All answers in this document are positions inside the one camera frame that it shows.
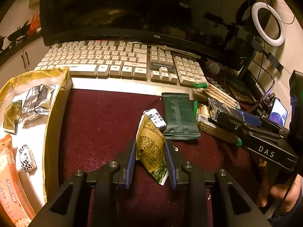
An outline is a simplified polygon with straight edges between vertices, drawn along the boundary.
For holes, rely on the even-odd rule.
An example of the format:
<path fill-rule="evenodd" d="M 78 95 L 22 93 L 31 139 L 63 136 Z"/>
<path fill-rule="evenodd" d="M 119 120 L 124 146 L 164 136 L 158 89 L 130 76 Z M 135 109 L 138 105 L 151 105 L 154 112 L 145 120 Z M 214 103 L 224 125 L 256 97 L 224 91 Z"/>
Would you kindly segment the right hand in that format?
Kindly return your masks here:
<path fill-rule="evenodd" d="M 287 184 L 277 184 L 270 187 L 268 176 L 264 174 L 261 187 L 258 193 L 256 205 L 258 207 L 265 207 L 268 203 L 269 195 L 275 199 L 283 200 L 288 188 L 289 186 Z M 296 179 L 293 182 L 286 199 L 284 200 L 278 211 L 279 215 L 285 215 L 294 208 L 299 198 L 300 191 L 301 191 L 301 176 L 297 174 Z"/>

